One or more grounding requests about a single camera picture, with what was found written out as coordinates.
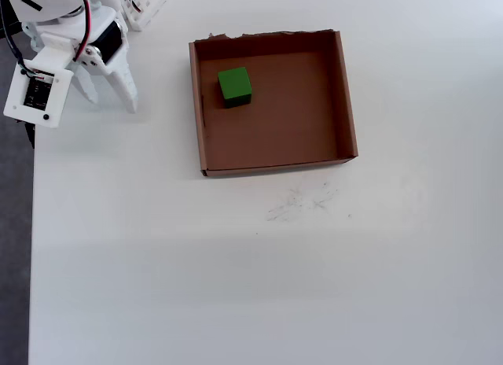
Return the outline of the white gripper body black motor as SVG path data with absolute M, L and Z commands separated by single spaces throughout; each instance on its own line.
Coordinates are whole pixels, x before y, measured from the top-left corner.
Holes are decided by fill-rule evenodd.
M 102 54 L 107 75 L 116 60 L 124 60 L 127 53 L 127 30 L 120 13 L 111 7 L 81 9 L 71 16 L 37 23 L 22 23 L 23 32 L 31 38 L 36 52 L 48 47 L 65 59 L 77 61 L 86 46 L 96 46 Z

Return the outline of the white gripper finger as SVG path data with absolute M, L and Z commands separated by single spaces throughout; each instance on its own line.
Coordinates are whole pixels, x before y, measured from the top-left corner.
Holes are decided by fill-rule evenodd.
M 79 59 L 71 62 L 71 71 L 74 73 L 72 83 L 75 88 L 83 97 L 96 105 L 98 92 L 91 76 L 107 75 L 101 51 L 96 46 L 86 46 Z
M 111 73 L 105 77 L 129 113 L 138 109 L 138 90 L 127 60 L 116 60 Z

